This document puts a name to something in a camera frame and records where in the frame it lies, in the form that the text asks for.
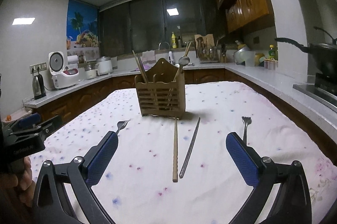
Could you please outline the person's left hand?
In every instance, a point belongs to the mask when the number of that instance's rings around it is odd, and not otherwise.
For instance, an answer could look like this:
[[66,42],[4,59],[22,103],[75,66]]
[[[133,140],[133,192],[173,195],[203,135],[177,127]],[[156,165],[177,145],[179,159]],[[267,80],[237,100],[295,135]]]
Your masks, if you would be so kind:
[[19,176],[1,174],[1,223],[33,223],[35,182],[29,157],[24,158],[24,166]]

